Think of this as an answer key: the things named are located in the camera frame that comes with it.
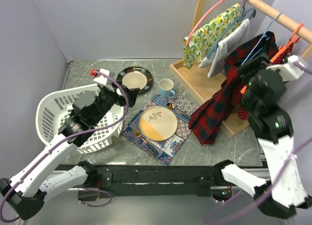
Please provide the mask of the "light blue wire hanger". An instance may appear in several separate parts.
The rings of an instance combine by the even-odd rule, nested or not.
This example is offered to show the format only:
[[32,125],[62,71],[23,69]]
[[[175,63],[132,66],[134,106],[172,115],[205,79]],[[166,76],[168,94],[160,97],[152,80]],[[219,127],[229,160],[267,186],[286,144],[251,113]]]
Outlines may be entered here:
[[266,38],[266,40],[269,39],[269,37],[267,36],[267,32],[268,32],[270,26],[272,25],[272,23],[273,23],[274,21],[276,21],[276,19],[277,19],[280,15],[282,15],[282,13],[283,13],[283,12],[280,12],[274,19],[272,19],[272,21],[271,21],[270,24],[268,25],[267,29],[265,30],[265,32],[261,35],[261,37],[260,37],[259,41],[257,42],[257,44],[254,46],[254,48],[251,50],[251,52],[247,55],[247,57],[245,58],[245,60],[242,62],[241,65],[243,65],[248,59],[251,58],[251,55],[253,54],[253,52],[255,51],[255,49],[257,48],[257,46],[261,43],[261,41],[262,41],[263,38]]

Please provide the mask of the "red polka dot skirt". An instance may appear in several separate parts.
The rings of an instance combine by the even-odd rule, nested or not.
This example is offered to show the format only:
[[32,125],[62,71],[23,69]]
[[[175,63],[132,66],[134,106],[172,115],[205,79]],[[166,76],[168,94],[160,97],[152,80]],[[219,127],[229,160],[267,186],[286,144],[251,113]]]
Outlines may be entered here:
[[[287,54],[290,54],[293,50],[293,46],[294,43],[288,43],[287,47],[280,47],[278,52],[277,52],[277,56],[273,56],[273,58],[270,60],[270,64],[282,64],[283,59],[285,58],[285,56]],[[245,87],[246,85],[243,83],[240,83],[235,89],[234,89],[234,93],[232,94],[231,97],[231,104],[232,105],[237,105],[238,103],[240,103],[243,94],[241,93],[241,90]],[[246,120],[249,113],[247,111],[245,111],[241,106],[238,109],[237,115],[240,119],[242,120]]]

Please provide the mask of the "white cloth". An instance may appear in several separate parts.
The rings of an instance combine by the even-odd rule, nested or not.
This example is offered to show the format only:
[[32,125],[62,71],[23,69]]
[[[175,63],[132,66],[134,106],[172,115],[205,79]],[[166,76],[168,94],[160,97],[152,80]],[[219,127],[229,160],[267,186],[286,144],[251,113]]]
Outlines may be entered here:
[[208,78],[212,78],[219,74],[224,69],[224,60],[240,45],[245,43],[249,36],[250,20],[245,19],[232,33],[222,39],[218,44],[216,50],[212,54],[203,59],[200,63],[200,68],[210,67]]

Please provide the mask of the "orange plastic hanger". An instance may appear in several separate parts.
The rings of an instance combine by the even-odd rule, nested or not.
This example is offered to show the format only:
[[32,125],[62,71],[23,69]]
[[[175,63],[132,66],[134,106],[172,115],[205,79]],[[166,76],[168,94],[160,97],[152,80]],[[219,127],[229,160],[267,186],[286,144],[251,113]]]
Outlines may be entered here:
[[[290,55],[290,53],[292,52],[293,46],[294,44],[296,44],[299,40],[300,37],[299,36],[295,36],[295,34],[297,33],[297,31],[304,25],[304,23],[301,23],[291,34],[288,42],[283,46],[283,47],[279,47],[277,49],[277,53],[270,59],[270,63],[271,64],[282,64],[285,63],[283,61],[286,60],[286,56]],[[269,35],[268,32],[263,34],[264,37],[262,38],[263,43],[267,42],[269,40]],[[254,57],[258,56],[262,50],[262,48],[259,48],[257,51],[255,51],[254,54],[251,54],[251,56],[248,58],[249,61],[251,61],[251,59],[253,59]],[[243,95],[244,92],[246,90],[246,85],[243,86],[243,84],[241,83],[239,86],[236,87],[236,91],[239,95]]]

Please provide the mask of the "dark blue hanger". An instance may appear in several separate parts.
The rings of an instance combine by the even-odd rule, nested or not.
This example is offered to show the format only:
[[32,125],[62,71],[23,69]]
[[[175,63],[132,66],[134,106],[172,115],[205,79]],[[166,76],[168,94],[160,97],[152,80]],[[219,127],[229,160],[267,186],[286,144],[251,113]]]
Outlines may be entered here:
[[233,26],[238,23],[238,22],[242,22],[242,20],[245,18],[246,14],[248,12],[252,12],[250,14],[250,16],[248,17],[248,19],[252,19],[256,16],[256,9],[255,8],[250,8],[248,10],[245,10],[245,4],[247,3],[248,0],[244,0],[243,5],[242,5],[242,13],[239,17],[237,17],[223,32],[222,34],[219,36],[219,38],[216,40],[216,42],[214,43],[214,45],[211,47],[211,49],[208,51],[207,55],[206,55],[206,59],[209,59],[211,57],[211,55],[213,54],[214,51],[217,50],[218,48],[218,43],[223,39],[223,37],[227,34],[227,32],[229,30],[231,30],[233,28]]

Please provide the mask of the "red plaid garment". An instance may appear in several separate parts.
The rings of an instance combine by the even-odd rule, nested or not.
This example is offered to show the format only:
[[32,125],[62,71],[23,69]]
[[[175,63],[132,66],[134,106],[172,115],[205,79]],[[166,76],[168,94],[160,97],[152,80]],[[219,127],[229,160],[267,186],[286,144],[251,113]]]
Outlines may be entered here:
[[[226,57],[224,60],[226,79],[221,84],[221,89],[191,115],[189,129],[193,131],[201,145],[215,142],[222,122],[227,119],[235,108],[236,105],[231,104],[231,97],[234,89],[240,84],[240,82],[235,81],[237,69],[257,44],[261,35],[240,45]],[[277,53],[278,46],[275,42],[274,33],[268,31],[268,35],[269,40],[265,43],[261,41],[255,51],[263,47],[260,53],[266,53],[269,58],[272,58]]]

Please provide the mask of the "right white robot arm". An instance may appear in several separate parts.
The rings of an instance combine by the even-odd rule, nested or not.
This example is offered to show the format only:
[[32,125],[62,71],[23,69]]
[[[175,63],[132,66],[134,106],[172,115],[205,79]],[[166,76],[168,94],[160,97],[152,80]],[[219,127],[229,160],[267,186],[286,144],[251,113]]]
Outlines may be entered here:
[[248,122],[261,146],[270,179],[259,178],[230,160],[214,166],[214,181],[232,183],[251,195],[265,215],[288,219],[296,209],[307,209],[312,198],[303,188],[294,152],[294,131],[289,114],[278,101],[286,92],[286,83],[299,79],[307,63],[296,55],[283,64],[269,64],[264,53],[244,63],[238,74],[246,87],[241,105],[249,113]]

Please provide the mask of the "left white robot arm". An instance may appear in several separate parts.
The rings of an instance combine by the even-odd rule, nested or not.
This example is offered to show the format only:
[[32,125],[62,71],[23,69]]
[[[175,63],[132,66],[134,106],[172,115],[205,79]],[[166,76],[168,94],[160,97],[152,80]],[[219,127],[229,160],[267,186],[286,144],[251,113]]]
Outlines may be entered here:
[[114,105],[133,107],[138,93],[139,88],[129,89],[124,85],[102,86],[98,93],[90,90],[78,93],[70,116],[50,145],[19,174],[0,180],[3,201],[15,210],[20,219],[28,220],[51,198],[67,189],[93,186],[98,179],[98,171],[88,161],[80,162],[56,177],[49,178],[49,175],[95,133],[100,120]]

